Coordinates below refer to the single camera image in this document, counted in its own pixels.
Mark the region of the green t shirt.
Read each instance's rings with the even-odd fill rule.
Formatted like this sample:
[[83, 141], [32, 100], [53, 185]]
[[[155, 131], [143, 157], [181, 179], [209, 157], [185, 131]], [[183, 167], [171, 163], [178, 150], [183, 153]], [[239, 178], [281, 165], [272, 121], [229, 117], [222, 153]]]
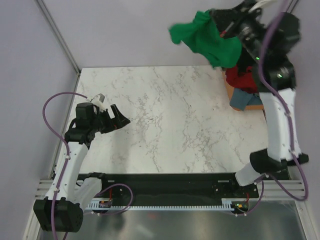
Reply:
[[191, 22], [175, 23], [168, 31], [175, 45], [184, 43], [193, 53], [204, 56], [213, 68], [233, 68], [241, 56], [240, 40], [236, 36], [222, 38], [209, 10], [197, 11]]

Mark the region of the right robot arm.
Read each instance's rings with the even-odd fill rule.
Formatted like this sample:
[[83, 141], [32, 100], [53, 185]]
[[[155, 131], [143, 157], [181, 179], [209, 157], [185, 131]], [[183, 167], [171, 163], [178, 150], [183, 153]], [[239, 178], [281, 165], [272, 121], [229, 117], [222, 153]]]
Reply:
[[230, 9], [213, 9], [212, 20], [224, 37], [237, 37], [254, 61], [252, 77], [257, 85], [267, 123], [268, 146], [252, 152], [249, 163], [235, 173], [229, 191], [235, 197], [247, 191], [263, 174], [279, 172], [309, 158], [302, 153], [295, 124], [296, 76], [288, 59], [300, 41], [300, 20], [280, 12], [269, 25], [259, 22], [265, 0], [245, 0]]

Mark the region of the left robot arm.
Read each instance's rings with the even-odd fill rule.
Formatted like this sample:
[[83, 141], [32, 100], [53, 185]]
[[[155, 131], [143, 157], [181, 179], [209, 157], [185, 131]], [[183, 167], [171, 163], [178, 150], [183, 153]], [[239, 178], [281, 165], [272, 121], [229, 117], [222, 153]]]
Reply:
[[114, 117], [110, 117], [108, 110], [97, 103], [77, 104], [75, 118], [63, 138], [66, 144], [64, 163], [58, 167], [45, 197], [37, 199], [33, 205], [44, 231], [78, 232], [84, 211], [92, 199], [96, 195], [104, 197], [109, 193], [109, 183], [96, 177], [88, 177], [79, 188], [76, 185], [82, 163], [96, 134], [107, 134], [130, 123], [115, 104], [110, 107]]

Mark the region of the black t shirt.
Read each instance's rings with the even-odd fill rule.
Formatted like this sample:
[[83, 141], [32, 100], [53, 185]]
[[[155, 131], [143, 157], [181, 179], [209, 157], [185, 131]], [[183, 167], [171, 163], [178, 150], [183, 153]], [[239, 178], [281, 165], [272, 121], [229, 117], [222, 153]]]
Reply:
[[255, 60], [246, 50], [242, 51], [236, 63], [238, 75], [245, 74], [248, 68], [251, 68], [255, 63]]

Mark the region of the red t shirt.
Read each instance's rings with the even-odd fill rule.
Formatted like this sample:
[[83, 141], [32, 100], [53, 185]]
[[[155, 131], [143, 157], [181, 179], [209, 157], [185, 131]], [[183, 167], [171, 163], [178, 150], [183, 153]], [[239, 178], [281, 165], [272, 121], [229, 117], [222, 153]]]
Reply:
[[240, 89], [249, 94], [258, 93], [258, 87], [253, 79], [252, 67], [248, 66], [240, 71], [238, 66], [227, 68], [225, 71], [226, 82], [235, 89]]

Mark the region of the orange plastic basket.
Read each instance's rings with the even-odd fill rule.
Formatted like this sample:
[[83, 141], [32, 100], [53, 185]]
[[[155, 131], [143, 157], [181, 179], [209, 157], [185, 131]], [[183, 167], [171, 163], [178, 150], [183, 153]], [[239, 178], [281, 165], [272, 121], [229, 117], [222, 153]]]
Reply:
[[222, 72], [223, 82], [226, 89], [229, 106], [239, 112], [243, 111], [263, 111], [264, 106], [261, 100], [251, 93], [246, 93], [241, 89], [232, 87], [227, 83], [226, 73]]

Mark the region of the blue grey t shirt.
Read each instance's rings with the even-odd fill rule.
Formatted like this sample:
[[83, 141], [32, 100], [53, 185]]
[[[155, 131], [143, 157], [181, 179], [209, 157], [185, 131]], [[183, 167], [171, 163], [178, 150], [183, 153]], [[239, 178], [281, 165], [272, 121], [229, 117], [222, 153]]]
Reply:
[[247, 93], [238, 88], [234, 89], [229, 105], [239, 111], [255, 110], [263, 106], [258, 94]]

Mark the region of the right aluminium frame post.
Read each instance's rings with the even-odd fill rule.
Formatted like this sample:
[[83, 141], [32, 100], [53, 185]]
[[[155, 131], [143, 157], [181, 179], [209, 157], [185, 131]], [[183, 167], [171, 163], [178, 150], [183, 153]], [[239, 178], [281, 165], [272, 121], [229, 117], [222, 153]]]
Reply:
[[287, 6], [286, 12], [292, 13], [298, 3], [299, 3], [299, 0], [290, 0]]

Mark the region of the aluminium frame post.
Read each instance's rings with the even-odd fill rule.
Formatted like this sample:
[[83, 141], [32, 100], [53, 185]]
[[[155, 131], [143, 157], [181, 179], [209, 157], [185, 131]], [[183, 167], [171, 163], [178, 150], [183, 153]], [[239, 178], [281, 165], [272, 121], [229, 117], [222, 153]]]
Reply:
[[299, 3], [299, 0], [290, 0], [287, 6], [286, 12], [292, 13], [298, 3]]
[[35, 0], [34, 1], [37, 7], [39, 8], [41, 14], [43, 15], [47, 25], [49, 26], [50, 30], [52, 31], [54, 37], [56, 38], [60, 48], [62, 49], [64, 55], [68, 59], [69, 63], [71, 64], [73, 70], [75, 71], [76, 75], [79, 77], [81, 75], [81, 69], [77, 64], [73, 54], [71, 53], [61, 31], [59, 30], [52, 14], [50, 13], [46, 3], [44, 0]]

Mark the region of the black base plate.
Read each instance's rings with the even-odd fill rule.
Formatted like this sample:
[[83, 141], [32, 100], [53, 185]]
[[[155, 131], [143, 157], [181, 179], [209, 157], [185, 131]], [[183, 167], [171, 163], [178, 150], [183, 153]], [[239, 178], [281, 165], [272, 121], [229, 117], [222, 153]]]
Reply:
[[234, 173], [134, 173], [80, 174], [78, 179], [98, 178], [101, 197], [111, 197], [116, 206], [217, 205], [222, 199], [255, 199], [255, 184], [240, 186]]

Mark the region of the left aluminium frame post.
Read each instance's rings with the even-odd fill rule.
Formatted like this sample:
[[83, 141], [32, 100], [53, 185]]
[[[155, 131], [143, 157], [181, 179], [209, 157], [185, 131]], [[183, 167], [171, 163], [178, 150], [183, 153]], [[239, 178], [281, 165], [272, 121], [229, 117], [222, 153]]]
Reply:
[[81, 69], [77, 64], [73, 54], [71, 53], [61, 31], [59, 30], [52, 14], [50, 13], [46, 3], [44, 0], [35, 0], [34, 1], [37, 7], [39, 8], [41, 14], [43, 15], [47, 25], [49, 26], [50, 30], [52, 31], [54, 37], [56, 38], [60, 48], [62, 49], [64, 55], [68, 59], [69, 63], [71, 64], [73, 70], [75, 71], [76, 75], [79, 77], [81, 75]]

